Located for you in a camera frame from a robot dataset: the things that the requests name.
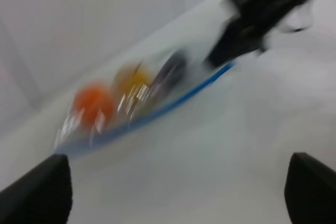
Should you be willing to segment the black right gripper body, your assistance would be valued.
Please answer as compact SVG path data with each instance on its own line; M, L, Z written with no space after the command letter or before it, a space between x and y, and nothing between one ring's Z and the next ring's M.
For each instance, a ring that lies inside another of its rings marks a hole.
M296 7L310 0L229 1L236 14L205 59L212 68L253 51L265 52L266 35Z

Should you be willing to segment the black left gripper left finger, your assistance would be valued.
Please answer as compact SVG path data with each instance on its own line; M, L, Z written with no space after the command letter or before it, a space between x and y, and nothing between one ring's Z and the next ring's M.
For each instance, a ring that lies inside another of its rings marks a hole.
M55 154L1 191L1 223L67 223L72 182L67 155Z

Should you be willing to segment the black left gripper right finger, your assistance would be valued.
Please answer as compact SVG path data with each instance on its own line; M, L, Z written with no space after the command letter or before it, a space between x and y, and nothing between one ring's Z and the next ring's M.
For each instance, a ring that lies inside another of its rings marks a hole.
M307 153L294 153L285 202L292 223L335 223L335 171Z

